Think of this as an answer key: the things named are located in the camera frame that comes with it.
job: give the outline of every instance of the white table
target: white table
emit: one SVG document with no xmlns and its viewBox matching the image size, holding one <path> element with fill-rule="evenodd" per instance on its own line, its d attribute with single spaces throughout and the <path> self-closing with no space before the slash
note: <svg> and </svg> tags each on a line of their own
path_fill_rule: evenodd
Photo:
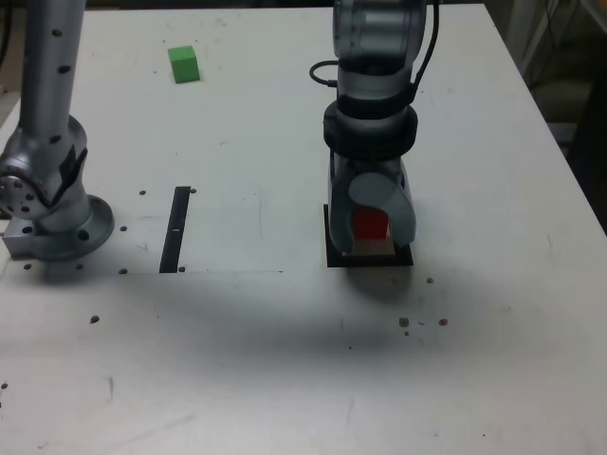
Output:
<svg viewBox="0 0 607 455">
<path fill-rule="evenodd" d="M 0 249 L 0 453 L 605 453 L 607 241 L 485 9 L 442 11 L 415 266 L 358 271 L 324 258 L 330 10 L 87 13 L 72 114 L 117 229 L 83 270 Z"/>
</svg>

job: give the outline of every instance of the gray robot arm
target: gray robot arm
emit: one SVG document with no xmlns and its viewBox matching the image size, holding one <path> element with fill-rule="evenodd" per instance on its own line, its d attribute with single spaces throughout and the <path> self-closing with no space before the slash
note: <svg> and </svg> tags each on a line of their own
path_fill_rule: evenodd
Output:
<svg viewBox="0 0 607 455">
<path fill-rule="evenodd" d="M 416 221 L 401 157 L 414 145 L 417 114 L 411 106 L 432 55 L 434 31 L 412 82 L 426 23 L 425 0 L 337 0 L 333 43 L 338 61 L 337 100 L 324 114 L 331 149 L 329 230 L 341 253 L 353 250 L 351 219 L 357 207 L 388 216 L 400 246 L 414 240 Z"/>
<path fill-rule="evenodd" d="M 101 246 L 112 210 L 83 187 L 86 133 L 69 115 L 85 0 L 32 1 L 21 113 L 0 156 L 0 207 L 13 258 L 60 261 Z"/>
</svg>

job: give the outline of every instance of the mounting hole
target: mounting hole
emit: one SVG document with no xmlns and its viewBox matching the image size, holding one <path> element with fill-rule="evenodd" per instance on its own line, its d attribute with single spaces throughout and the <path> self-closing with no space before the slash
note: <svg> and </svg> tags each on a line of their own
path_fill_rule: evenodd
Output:
<svg viewBox="0 0 607 455">
<path fill-rule="evenodd" d="M 78 231 L 78 238 L 83 242 L 86 242 L 88 240 L 88 237 L 88 232 L 86 232 L 84 229 Z"/>
</svg>

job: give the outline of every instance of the black wire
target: black wire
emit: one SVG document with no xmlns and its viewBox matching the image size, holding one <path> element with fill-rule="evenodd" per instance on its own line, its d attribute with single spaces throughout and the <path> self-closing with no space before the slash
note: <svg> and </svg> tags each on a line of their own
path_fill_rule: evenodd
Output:
<svg viewBox="0 0 607 455">
<path fill-rule="evenodd" d="M 10 29 L 12 27 L 12 2 L 7 0 L 7 5 L 4 8 L 4 30 L 2 31 L 2 45 L 0 46 L 0 68 L 4 63 L 9 49 Z"/>
<path fill-rule="evenodd" d="M 438 8 L 438 2 L 439 0 L 433 0 L 432 4 L 434 6 L 433 8 L 433 25 L 432 25 L 432 37 L 430 39 L 430 44 L 428 45 L 428 50 L 426 51 L 426 57 L 424 57 L 424 61 L 422 62 L 421 66 L 419 67 L 419 71 L 417 72 L 417 75 L 415 76 L 415 82 L 413 84 L 413 91 L 411 93 L 411 101 L 413 102 L 413 100 L 415 99 L 415 95 L 417 94 L 417 88 L 419 88 L 419 83 L 421 82 L 421 79 L 424 77 L 424 73 L 426 72 L 426 68 L 428 67 L 428 64 L 430 63 L 430 58 L 432 57 L 433 53 L 434 53 L 434 48 L 436 47 L 436 40 L 438 39 L 438 28 L 440 26 L 440 13 L 439 13 L 439 8 Z"/>
<path fill-rule="evenodd" d="M 325 79 L 321 79 L 319 78 L 316 74 L 314 74 L 316 72 L 317 69 L 322 68 L 323 66 L 332 66 L 332 65 L 336 65 L 339 62 L 337 60 L 325 60 L 324 62 L 318 62 L 317 64 L 313 65 L 310 68 L 310 78 L 312 78 L 314 80 L 314 82 L 318 82 L 321 83 L 322 85 L 326 85 L 327 87 L 331 87 L 331 88 L 335 88 L 338 86 L 338 82 L 333 80 L 333 79 L 329 79 L 328 81 L 326 81 Z"/>
</svg>

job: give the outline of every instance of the green cube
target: green cube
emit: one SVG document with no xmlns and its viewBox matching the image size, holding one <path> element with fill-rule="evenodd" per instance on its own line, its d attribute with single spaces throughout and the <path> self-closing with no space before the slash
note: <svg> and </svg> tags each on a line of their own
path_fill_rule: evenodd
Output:
<svg viewBox="0 0 607 455">
<path fill-rule="evenodd" d="M 173 68 L 175 82 L 200 81 L 200 72 L 198 71 L 198 60 L 193 47 L 184 45 L 182 47 L 173 47 L 169 49 L 169 60 Z"/>
</svg>

